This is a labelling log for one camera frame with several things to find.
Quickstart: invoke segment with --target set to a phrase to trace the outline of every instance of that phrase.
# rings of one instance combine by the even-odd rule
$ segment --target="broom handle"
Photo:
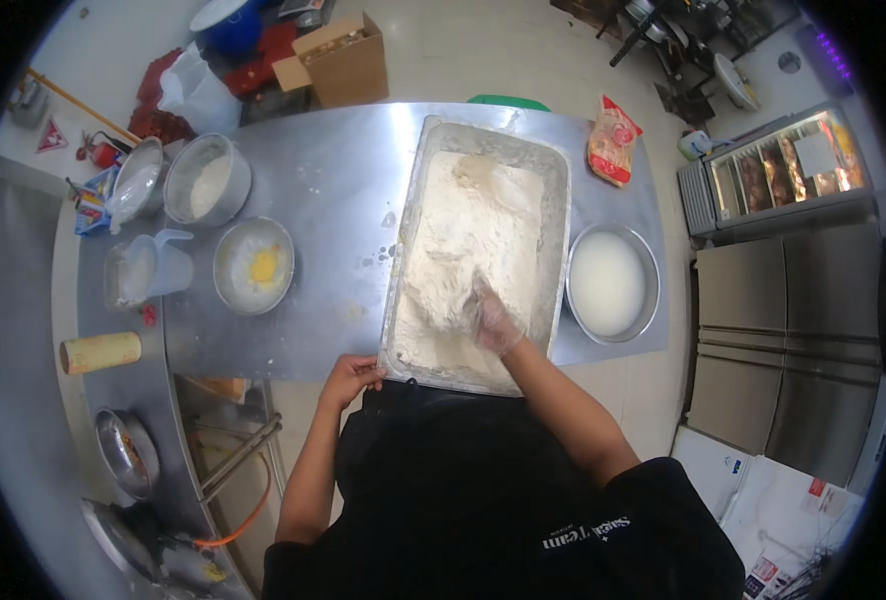
[[[111,122],[109,119],[107,119],[106,117],[102,116],[101,114],[98,114],[96,111],[92,110],[92,109],[91,109],[88,105],[86,105],[85,103],[80,102],[79,100],[77,100],[76,98],[74,98],[73,96],[71,96],[70,94],[68,94],[67,92],[65,92],[65,91],[63,91],[62,89],[60,89],[56,84],[53,83],[53,81],[49,80],[48,78],[44,77],[43,75],[40,75],[40,74],[37,73],[35,70],[33,70],[32,67],[27,66],[27,67],[26,67],[26,72],[29,73],[29,75],[30,75],[33,79],[35,79],[36,81],[40,82],[41,84],[43,84],[43,85],[46,86],[47,88],[53,90],[53,91],[56,92],[57,94],[63,96],[63,97],[64,97],[66,100],[68,100],[69,102],[72,102],[73,104],[77,105],[77,107],[79,107],[80,109],[82,109],[83,111],[85,111],[86,113],[88,113],[89,116],[91,116],[92,118],[96,119],[97,121],[99,121],[99,122],[102,123],[103,125],[107,126],[108,128],[112,129],[113,131],[117,132],[118,134],[120,134],[120,135],[123,136],[124,138],[130,140],[130,141],[133,142],[134,144],[139,144],[139,143],[140,143],[140,138],[138,138],[136,135],[134,135],[133,133],[130,133],[129,131],[127,131],[127,130],[124,129],[124,128],[121,128],[121,127],[119,127],[119,126],[114,125],[113,122]]]

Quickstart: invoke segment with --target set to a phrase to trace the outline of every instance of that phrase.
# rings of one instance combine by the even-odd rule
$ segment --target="green stool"
[[[496,105],[498,107],[514,107],[516,109],[531,109],[533,111],[543,111],[552,113],[544,103],[535,100],[527,100],[526,98],[517,98],[515,96],[500,96],[497,94],[476,94],[473,98],[466,101],[467,104],[475,105]]]

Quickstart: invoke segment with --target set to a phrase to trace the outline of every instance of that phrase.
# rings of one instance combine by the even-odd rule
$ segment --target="hand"
[[[319,406],[336,408],[342,412],[353,402],[360,390],[382,390],[383,378],[386,376],[385,368],[377,368],[376,354],[341,354],[320,391]]]
[[[473,272],[470,302],[475,308],[476,342],[480,346],[498,356],[505,356],[523,339],[523,332],[514,324],[507,307],[479,270]]]

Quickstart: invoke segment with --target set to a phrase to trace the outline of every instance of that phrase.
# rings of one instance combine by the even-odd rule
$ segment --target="fire extinguisher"
[[[97,143],[97,136],[102,136],[108,141]],[[110,137],[103,131],[97,131],[93,135],[87,135],[84,131],[83,146],[76,150],[76,159],[83,161],[89,157],[94,165],[100,169],[106,169],[114,164],[123,166],[126,155],[132,150],[132,147],[127,146],[119,139]]]

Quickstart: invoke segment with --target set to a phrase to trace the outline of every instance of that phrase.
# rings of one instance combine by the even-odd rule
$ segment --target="blue pot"
[[[263,24],[257,12],[257,0],[250,0],[207,30],[203,37],[216,52],[239,57],[251,52],[260,43]]]

